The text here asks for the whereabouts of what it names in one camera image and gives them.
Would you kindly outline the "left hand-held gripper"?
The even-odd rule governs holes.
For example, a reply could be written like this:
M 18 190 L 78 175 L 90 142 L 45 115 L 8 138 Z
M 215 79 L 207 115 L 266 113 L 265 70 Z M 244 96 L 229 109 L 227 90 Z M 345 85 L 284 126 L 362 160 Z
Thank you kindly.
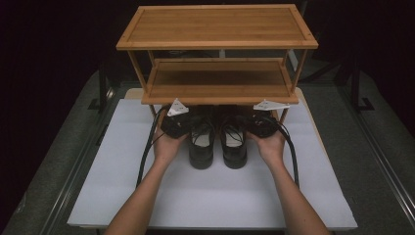
M 176 98 L 161 123 L 161 130 L 171 138 L 179 138 L 190 130 L 190 109 Z

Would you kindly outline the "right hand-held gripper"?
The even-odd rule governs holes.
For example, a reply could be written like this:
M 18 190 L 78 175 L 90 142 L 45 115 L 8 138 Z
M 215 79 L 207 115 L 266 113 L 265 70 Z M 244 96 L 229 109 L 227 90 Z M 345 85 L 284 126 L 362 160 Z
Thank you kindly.
M 289 107 L 289 104 L 262 100 L 254 105 L 254 114 L 249 119 L 249 132 L 259 138 L 267 138 L 279 131 L 288 138 L 286 127 L 273 113 Z

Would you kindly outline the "black leather shoe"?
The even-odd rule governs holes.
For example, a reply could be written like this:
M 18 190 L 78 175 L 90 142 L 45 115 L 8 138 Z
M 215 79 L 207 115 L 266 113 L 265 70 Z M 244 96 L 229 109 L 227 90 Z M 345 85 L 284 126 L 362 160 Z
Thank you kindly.
M 213 162 L 215 127 L 212 122 L 213 106 L 198 106 L 192 115 L 189 136 L 189 161 L 196 169 L 206 169 Z
M 233 169 L 247 160 L 246 129 L 237 106 L 219 106 L 219 135 L 224 163 Z

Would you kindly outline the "wooden three-tier shoe rack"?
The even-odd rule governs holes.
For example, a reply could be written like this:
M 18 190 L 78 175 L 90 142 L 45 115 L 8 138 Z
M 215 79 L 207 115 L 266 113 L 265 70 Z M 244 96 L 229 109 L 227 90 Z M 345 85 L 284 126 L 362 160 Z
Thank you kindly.
M 141 6 L 116 48 L 132 65 L 137 52 L 298 49 L 318 43 L 293 4 Z M 286 56 L 269 58 L 150 59 L 148 76 L 138 77 L 142 102 L 154 107 L 179 100 L 187 106 L 256 105 L 268 102 L 284 119 L 299 98 L 298 71 L 289 72 Z

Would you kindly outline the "person's left hand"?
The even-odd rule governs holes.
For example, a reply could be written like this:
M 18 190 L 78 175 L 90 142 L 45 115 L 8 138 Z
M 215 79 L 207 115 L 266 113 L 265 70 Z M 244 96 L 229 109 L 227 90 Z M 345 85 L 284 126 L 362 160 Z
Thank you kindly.
M 186 138 L 186 135 L 177 139 L 171 138 L 158 128 L 154 140 L 154 165 L 167 168 L 176 157 L 181 144 Z

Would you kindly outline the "person's right hand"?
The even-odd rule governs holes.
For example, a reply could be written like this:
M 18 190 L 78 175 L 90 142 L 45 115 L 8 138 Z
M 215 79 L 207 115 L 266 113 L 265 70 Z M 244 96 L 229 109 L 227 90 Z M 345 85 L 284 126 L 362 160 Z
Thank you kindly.
M 256 143 L 260 156 L 269 168 L 283 165 L 285 138 L 280 132 L 266 138 L 259 138 L 250 132 L 248 136 Z

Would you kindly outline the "white table mat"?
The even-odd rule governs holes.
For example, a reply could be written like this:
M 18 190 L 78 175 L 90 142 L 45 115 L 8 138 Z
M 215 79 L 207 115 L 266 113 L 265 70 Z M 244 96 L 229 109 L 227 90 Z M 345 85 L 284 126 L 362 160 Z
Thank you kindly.
M 153 117 L 134 99 L 119 100 L 95 160 L 69 216 L 71 226 L 105 227 L 134 191 L 140 171 L 153 154 L 143 152 Z M 329 158 L 316 133 L 306 103 L 290 107 L 284 122 L 294 145 L 284 151 L 289 173 L 300 178 L 300 190 L 326 226 L 335 231 L 357 223 Z M 271 173 L 248 142 L 248 162 L 227 167 L 219 144 L 211 167 L 191 167 L 188 147 L 181 146 L 161 183 L 150 225 L 160 229 L 282 229 L 281 204 Z

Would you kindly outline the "black metal stand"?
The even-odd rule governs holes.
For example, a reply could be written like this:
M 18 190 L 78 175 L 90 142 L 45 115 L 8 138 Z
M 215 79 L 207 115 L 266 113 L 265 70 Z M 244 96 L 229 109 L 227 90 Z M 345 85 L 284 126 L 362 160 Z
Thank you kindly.
M 358 65 L 354 65 L 352 67 L 352 73 L 351 73 L 351 88 L 350 88 L 351 104 L 358 113 L 362 111 L 374 111 L 374 107 L 368 98 L 359 98 L 359 86 L 360 86 L 360 69 Z
M 106 61 L 102 62 L 98 69 L 99 98 L 91 101 L 88 109 L 97 110 L 101 114 L 108 104 L 108 68 Z

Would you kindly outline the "metal floor rail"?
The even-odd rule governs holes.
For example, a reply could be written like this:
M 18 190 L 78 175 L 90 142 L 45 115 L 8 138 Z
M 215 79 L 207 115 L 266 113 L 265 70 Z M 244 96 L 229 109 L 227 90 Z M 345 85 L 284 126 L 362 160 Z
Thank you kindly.
M 411 223 L 412 227 L 415 229 L 415 200 L 409 194 L 404 184 L 401 182 L 395 170 L 392 168 L 387 155 L 382 150 L 379 142 L 376 140 L 375 135 L 371 131 L 367 121 L 362 115 L 363 108 L 356 108 L 351 103 L 351 98 L 348 96 L 347 91 L 344 87 L 338 87 L 338 92 L 346 103 L 348 110 L 352 113 L 353 119 L 357 122 L 360 131 L 363 133 L 363 136 L 373 153 L 375 161 L 381 173 L 388 182 L 397 202 L 399 203 L 399 206 Z
M 48 153 L 45 169 L 57 187 L 39 235 L 59 235 L 105 136 L 119 95 L 118 88 L 87 88 L 81 92 Z

